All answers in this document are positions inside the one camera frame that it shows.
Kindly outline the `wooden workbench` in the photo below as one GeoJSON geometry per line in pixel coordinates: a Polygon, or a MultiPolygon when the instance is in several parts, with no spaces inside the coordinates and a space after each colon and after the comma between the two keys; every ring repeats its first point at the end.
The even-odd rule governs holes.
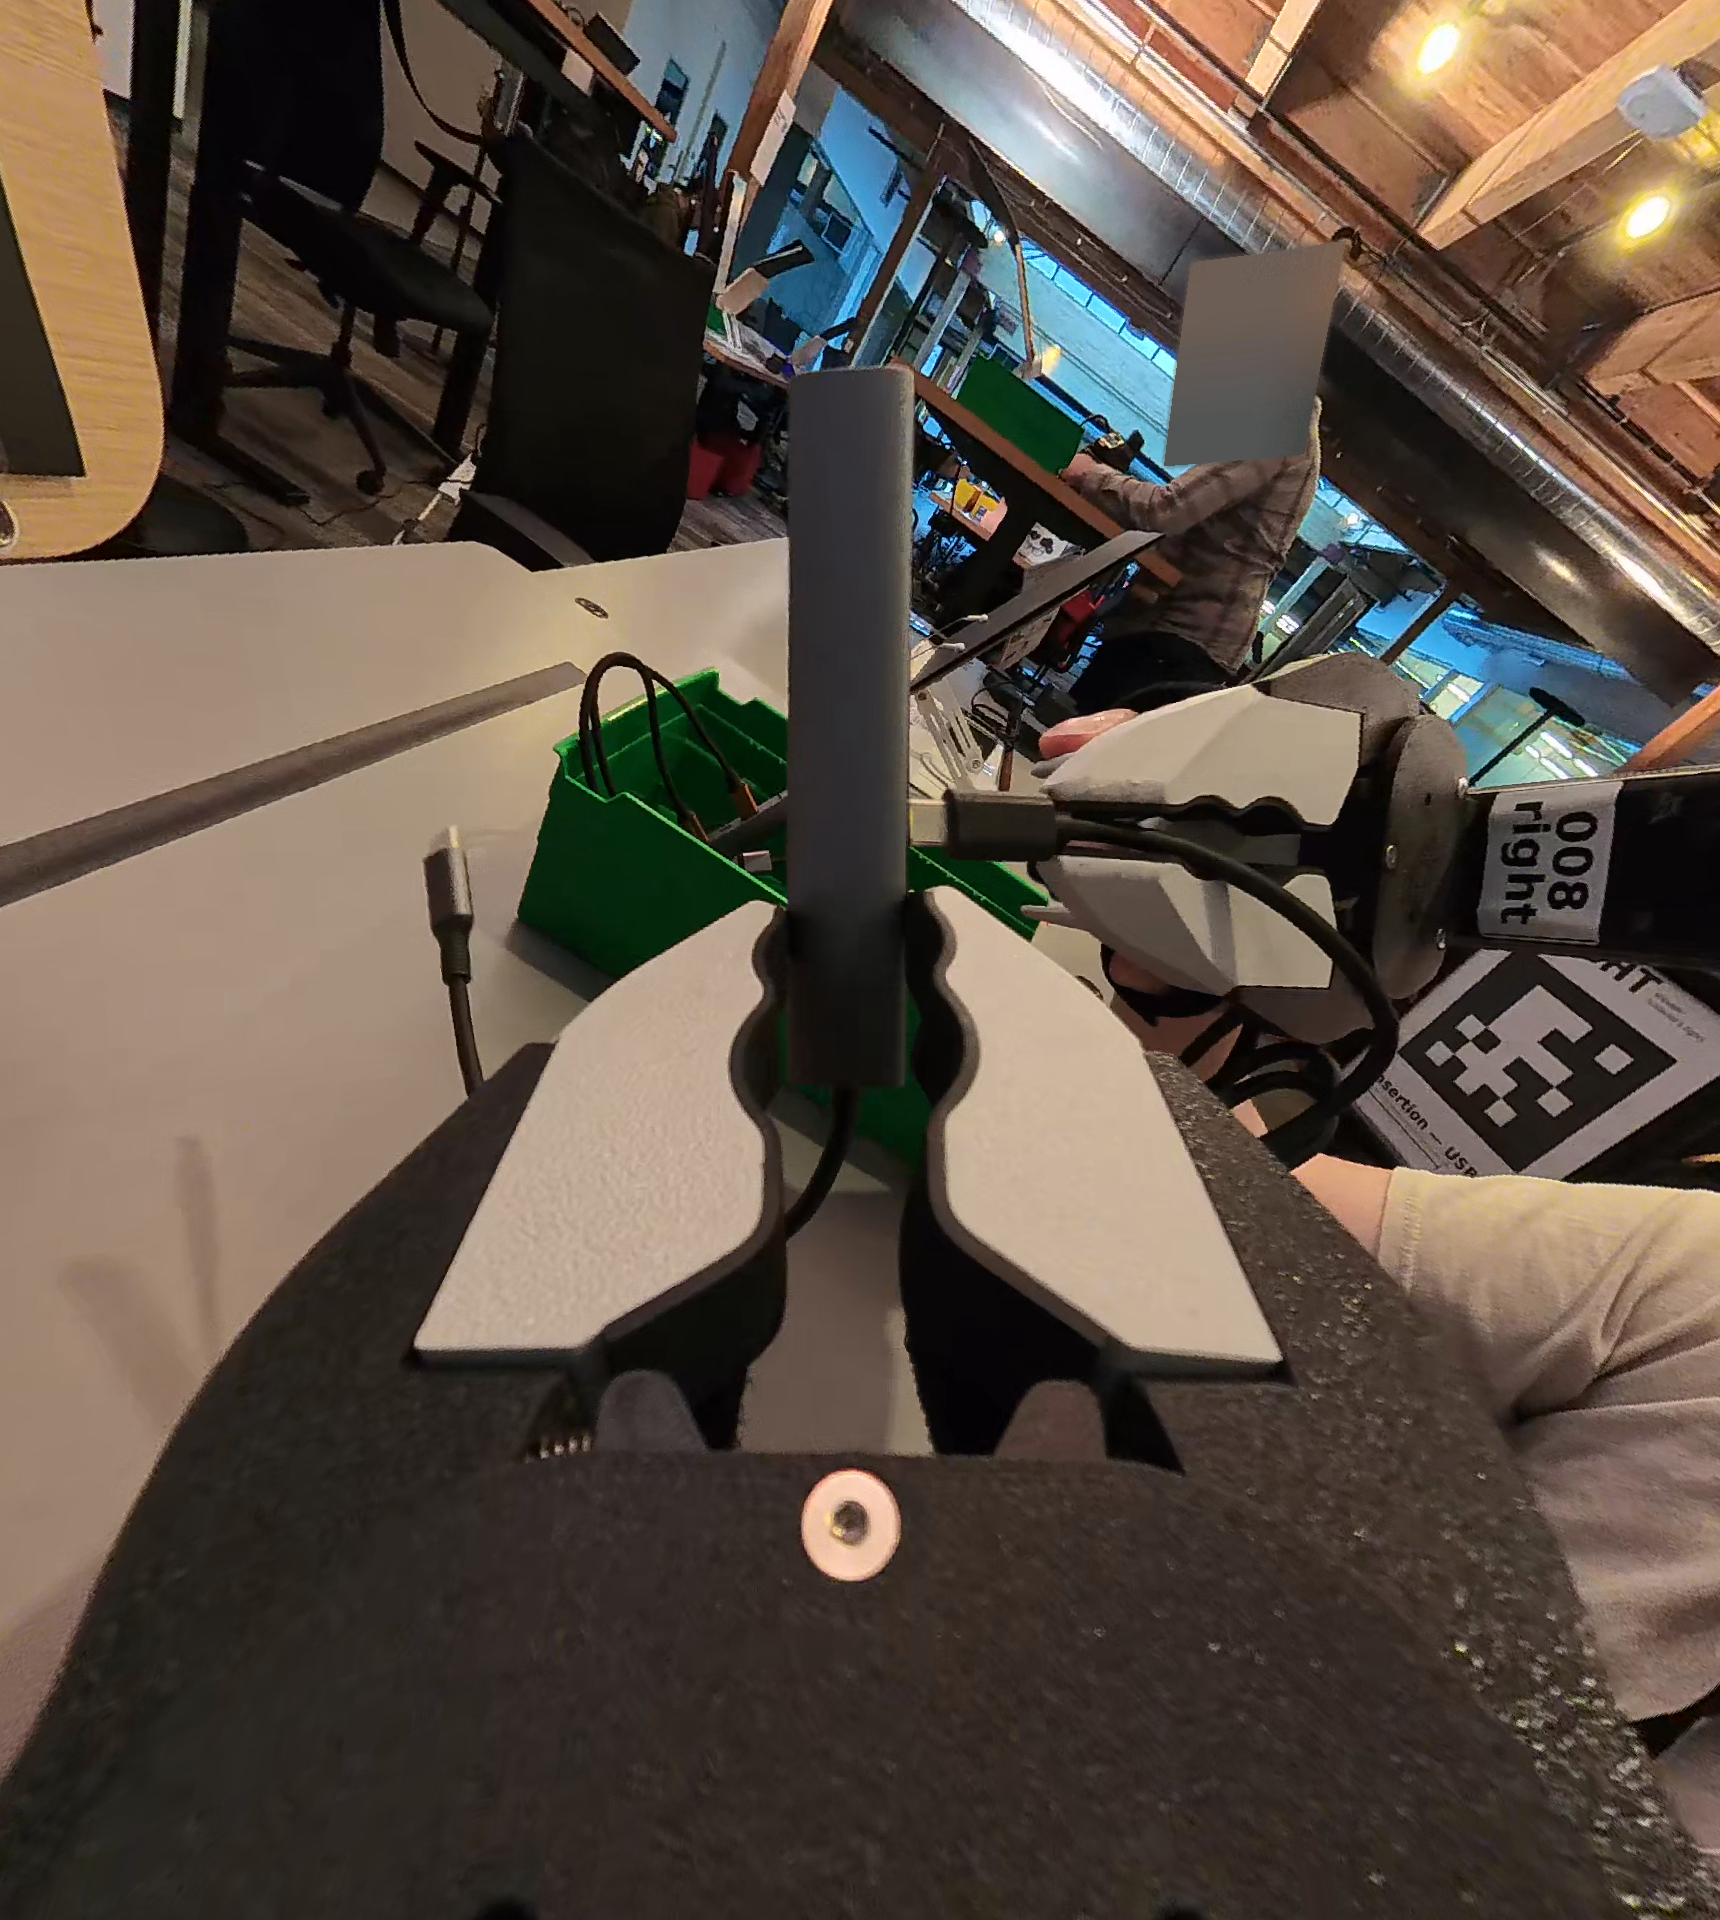
{"type": "Polygon", "coordinates": [[[1039,521],[1074,546],[1102,546],[1102,541],[1128,536],[1109,513],[1074,497],[1060,469],[1026,456],[1005,431],[991,431],[955,395],[941,395],[928,374],[911,374],[911,390],[946,429],[946,445],[963,450],[963,463],[974,479],[986,479],[1005,505],[1005,518],[982,536],[982,546],[946,575],[941,611],[986,611],[1039,521]]]}

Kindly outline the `green board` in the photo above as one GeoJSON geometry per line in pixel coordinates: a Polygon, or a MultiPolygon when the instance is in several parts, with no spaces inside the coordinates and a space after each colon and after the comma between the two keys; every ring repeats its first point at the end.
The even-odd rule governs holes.
{"type": "Polygon", "coordinates": [[[1018,381],[1001,358],[974,358],[955,381],[955,400],[1044,469],[1066,469],[1080,450],[1080,419],[1044,390],[1018,381]]]}

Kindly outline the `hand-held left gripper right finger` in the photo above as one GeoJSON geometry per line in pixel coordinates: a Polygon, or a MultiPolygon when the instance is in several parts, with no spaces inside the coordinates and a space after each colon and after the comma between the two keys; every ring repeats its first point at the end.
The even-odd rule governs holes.
{"type": "Polygon", "coordinates": [[[1143,1375],[1276,1375],[1280,1338],[1135,1031],[982,901],[905,901],[936,1230],[1143,1375]]]}

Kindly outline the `person's right hand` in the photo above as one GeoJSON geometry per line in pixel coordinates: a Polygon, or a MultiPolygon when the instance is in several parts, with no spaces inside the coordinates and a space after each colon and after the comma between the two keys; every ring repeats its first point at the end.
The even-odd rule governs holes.
{"type": "MultiPolygon", "coordinates": [[[[1089,741],[1102,741],[1102,734],[1116,734],[1116,729],[1128,729],[1128,722],[1135,722],[1135,710],[1074,711],[1074,722],[1039,734],[1039,758],[1068,758],[1068,753],[1080,753],[1089,741]]],[[[1147,1020],[1143,1004],[1171,996],[1171,980],[1147,977],[1147,971],[1128,965],[1128,956],[1109,956],[1102,977],[1109,977],[1109,987],[1116,987],[1116,1020],[1143,1040],[1147,1061],[1185,1061],[1185,1049],[1198,1049],[1190,1069],[1198,1069],[1201,1081],[1212,1081],[1214,1069],[1230,1069],[1230,1061],[1238,1061],[1238,1045],[1244,1045],[1244,1026],[1249,1026],[1256,1011],[1244,1011],[1238,1004],[1212,1004],[1201,1011],[1158,1011],[1158,1020],[1147,1020]]]]}

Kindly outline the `black flat panel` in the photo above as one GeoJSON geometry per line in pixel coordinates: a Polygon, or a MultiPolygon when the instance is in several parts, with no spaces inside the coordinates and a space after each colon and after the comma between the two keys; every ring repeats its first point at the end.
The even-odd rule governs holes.
{"type": "Polygon", "coordinates": [[[1128,530],[1102,546],[1039,560],[1012,599],[941,623],[941,636],[924,648],[924,660],[911,677],[911,697],[936,686],[963,660],[982,660],[982,654],[1005,648],[1012,636],[1044,636],[1044,623],[1066,611],[1066,599],[1074,599],[1080,589],[1122,575],[1147,546],[1158,546],[1158,536],[1128,530]]]}

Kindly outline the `dark grey usb hub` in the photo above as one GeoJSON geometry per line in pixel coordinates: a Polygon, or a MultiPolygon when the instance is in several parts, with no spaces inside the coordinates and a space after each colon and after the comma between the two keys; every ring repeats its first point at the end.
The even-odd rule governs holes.
{"type": "Polygon", "coordinates": [[[791,381],[791,1078],[905,1081],[911,370],[791,381]]]}

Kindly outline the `person's right forearm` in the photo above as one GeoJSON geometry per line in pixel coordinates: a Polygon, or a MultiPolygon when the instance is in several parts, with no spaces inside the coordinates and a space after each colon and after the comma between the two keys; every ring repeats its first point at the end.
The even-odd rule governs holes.
{"type": "Polygon", "coordinates": [[[1397,1274],[1402,1266],[1402,1175],[1314,1157],[1291,1179],[1397,1274]]]}

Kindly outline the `person's beige shirt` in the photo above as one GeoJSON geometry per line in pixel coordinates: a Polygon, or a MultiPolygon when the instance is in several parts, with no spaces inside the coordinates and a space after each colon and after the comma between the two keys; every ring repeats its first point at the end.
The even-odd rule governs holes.
{"type": "Polygon", "coordinates": [[[1720,1193],[1397,1175],[1382,1266],[1516,1449],[1632,1725],[1720,1685],[1720,1193]]]}

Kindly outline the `green plastic bin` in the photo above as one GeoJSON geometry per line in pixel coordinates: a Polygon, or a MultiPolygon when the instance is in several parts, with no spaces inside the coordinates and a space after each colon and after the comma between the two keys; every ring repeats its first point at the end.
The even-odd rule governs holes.
{"type": "Polygon", "coordinates": [[[763,804],[784,793],[791,722],[773,704],[738,704],[718,671],[681,677],[688,710],[638,671],[615,671],[615,710],[598,711],[598,749],[565,734],[551,749],[551,782],[533,827],[533,870],[517,920],[571,950],[598,977],[633,977],[735,907],[784,907],[777,873],[749,873],[738,855],[681,827],[735,823],[728,774],[763,804]]]}

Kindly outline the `black white marker card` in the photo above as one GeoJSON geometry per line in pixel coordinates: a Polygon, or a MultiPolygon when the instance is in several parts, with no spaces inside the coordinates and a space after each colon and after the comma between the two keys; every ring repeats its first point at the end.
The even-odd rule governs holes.
{"type": "Polygon", "coordinates": [[[1397,1167],[1653,1179],[1720,1146],[1720,977],[1475,950],[1359,1101],[1397,1167]]]}

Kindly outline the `black office chair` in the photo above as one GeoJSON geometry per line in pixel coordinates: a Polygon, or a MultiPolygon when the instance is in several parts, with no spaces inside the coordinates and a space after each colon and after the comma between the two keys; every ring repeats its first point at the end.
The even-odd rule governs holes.
{"type": "Polygon", "coordinates": [[[533,142],[503,169],[489,417],[448,541],[519,569],[667,552],[688,505],[713,261],[533,142]]]}
{"type": "Polygon", "coordinates": [[[315,390],[363,445],[363,497],[388,487],[378,417],[424,450],[434,431],[355,374],[355,327],[371,320],[381,358],[401,358],[401,327],[489,337],[489,298],[424,254],[424,228],[363,207],[388,142],[388,69],[423,104],[394,0],[226,0],[205,19],[205,135],[225,135],[225,195],[336,312],[329,353],[226,334],[219,374],[225,390],[315,390]]]}

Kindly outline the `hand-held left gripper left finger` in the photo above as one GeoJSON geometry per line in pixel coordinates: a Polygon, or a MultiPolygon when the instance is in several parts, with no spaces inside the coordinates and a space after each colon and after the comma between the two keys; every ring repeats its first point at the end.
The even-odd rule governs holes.
{"type": "Polygon", "coordinates": [[[749,1372],[784,1321],[777,1011],[777,907],[735,907],[584,1004],[511,1130],[413,1361],[749,1372]]]}

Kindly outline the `white ceiling sensor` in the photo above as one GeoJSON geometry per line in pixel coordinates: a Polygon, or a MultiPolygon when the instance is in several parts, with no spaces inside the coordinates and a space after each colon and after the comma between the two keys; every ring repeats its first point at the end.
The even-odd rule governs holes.
{"type": "Polygon", "coordinates": [[[1704,96],[1674,65],[1653,65],[1615,86],[1615,123],[1641,142],[1679,142],[1704,123],[1704,96]]]}

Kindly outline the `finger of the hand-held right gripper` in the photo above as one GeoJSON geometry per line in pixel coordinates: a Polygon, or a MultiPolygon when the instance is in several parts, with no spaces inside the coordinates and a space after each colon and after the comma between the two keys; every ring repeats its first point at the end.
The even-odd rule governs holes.
{"type": "Polygon", "coordinates": [[[1068,846],[1032,870],[1066,925],[1128,956],[1143,977],[1244,1004],[1304,1045],[1370,1031],[1377,1011],[1335,956],[1256,894],[1128,846],[1068,846]]]}
{"type": "Polygon", "coordinates": [[[1304,710],[1268,686],[1212,686],[1080,741],[1068,758],[1039,774],[1039,793],[1066,809],[1276,809],[1302,827],[1334,827],[1359,782],[1359,766],[1359,710],[1304,710]]]}

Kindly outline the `wooden curved frame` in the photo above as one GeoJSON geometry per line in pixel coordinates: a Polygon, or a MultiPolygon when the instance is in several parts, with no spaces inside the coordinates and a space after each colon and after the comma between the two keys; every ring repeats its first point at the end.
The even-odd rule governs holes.
{"type": "Polygon", "coordinates": [[[116,541],[164,400],[86,5],[0,5],[0,560],[116,541]]]}

